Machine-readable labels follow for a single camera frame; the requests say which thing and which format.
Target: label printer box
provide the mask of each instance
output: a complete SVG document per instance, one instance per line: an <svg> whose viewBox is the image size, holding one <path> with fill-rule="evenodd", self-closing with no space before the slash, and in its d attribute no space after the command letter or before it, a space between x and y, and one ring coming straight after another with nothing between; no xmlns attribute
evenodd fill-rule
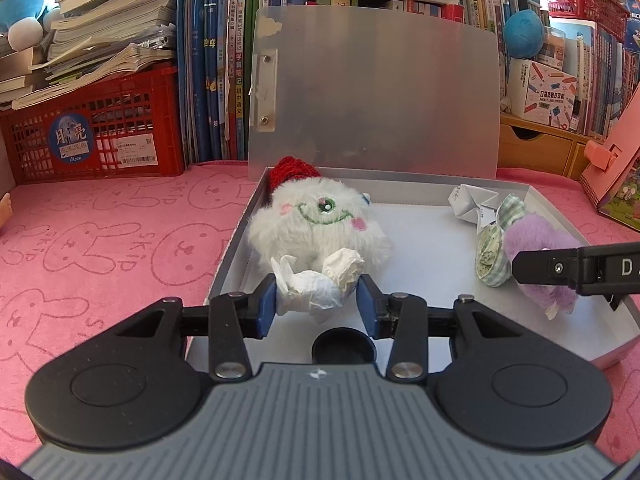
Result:
<svg viewBox="0 0 640 480"><path fill-rule="evenodd" d="M507 96L513 115L569 130L576 92L574 76L529 59L511 59Z"/></svg>

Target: green embroidered eye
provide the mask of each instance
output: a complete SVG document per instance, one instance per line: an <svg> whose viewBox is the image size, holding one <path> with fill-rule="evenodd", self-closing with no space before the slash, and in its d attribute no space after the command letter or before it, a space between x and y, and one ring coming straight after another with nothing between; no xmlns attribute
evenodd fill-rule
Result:
<svg viewBox="0 0 640 480"><path fill-rule="evenodd" d="M331 198L322 197L318 200L318 211L321 213L330 213L335 208L335 202Z"/></svg>

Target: green checkered fabric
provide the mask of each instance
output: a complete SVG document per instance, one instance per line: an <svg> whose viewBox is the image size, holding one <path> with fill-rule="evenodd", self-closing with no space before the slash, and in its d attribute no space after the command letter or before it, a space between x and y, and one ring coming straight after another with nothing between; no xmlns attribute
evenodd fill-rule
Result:
<svg viewBox="0 0 640 480"><path fill-rule="evenodd" d="M511 263L502 250L504 230L527 213L524 202L510 194L496 212L496 222L480 233L476 249L476 275L488 286L500 286L511 277Z"/></svg>

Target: crumpled tissue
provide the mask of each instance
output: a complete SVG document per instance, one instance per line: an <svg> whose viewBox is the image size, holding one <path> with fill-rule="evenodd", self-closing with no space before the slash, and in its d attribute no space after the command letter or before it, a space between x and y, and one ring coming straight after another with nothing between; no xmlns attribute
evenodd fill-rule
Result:
<svg viewBox="0 0 640 480"><path fill-rule="evenodd" d="M277 313L308 312L317 323L323 323L353 292L364 271L364 260L357 251L339 249L324 259L322 272L294 273L291 266L296 259L288 254L280 261L271 259L278 289Z"/></svg>
<svg viewBox="0 0 640 480"><path fill-rule="evenodd" d="M456 186L449 195L453 213L461 220L478 224L478 234L495 222L495 211L501 203L499 193L469 184Z"/></svg>

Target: gray gripper base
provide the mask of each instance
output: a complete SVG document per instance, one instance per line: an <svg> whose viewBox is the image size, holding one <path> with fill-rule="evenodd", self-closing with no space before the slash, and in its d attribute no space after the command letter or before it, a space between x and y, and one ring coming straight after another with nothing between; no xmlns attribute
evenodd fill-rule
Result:
<svg viewBox="0 0 640 480"><path fill-rule="evenodd" d="M372 365L264 365L212 390L175 433L148 446L85 454L44 445L22 466L35 480L602 480L593 446L516 454L446 422L418 386Z"/></svg>

